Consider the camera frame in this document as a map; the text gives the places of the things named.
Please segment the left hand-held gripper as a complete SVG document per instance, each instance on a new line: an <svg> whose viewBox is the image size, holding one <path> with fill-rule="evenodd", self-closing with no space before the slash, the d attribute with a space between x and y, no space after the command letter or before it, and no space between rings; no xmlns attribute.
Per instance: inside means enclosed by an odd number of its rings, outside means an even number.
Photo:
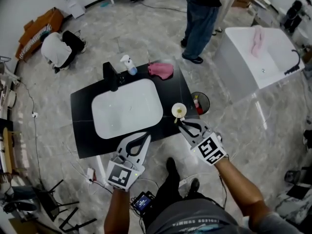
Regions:
<svg viewBox="0 0 312 234"><path fill-rule="evenodd" d="M151 135L147 132L139 132L124 138L117 152L109 160L106 171L106 182L114 188L129 191L130 187L145 171L143 162L151 142ZM136 153L131 149L139 146Z"/></svg>

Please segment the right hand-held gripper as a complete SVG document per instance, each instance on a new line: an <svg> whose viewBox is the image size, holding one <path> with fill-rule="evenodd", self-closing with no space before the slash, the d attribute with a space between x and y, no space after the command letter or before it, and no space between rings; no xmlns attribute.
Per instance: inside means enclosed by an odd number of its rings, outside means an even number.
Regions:
<svg viewBox="0 0 312 234"><path fill-rule="evenodd" d="M193 147L191 153L203 162L213 166L225 157L225 150L219 136L216 133L211 133L211 128L201 119L185 119L178 128L186 141ZM203 136L205 133L210 135L200 142L200 134Z"/></svg>

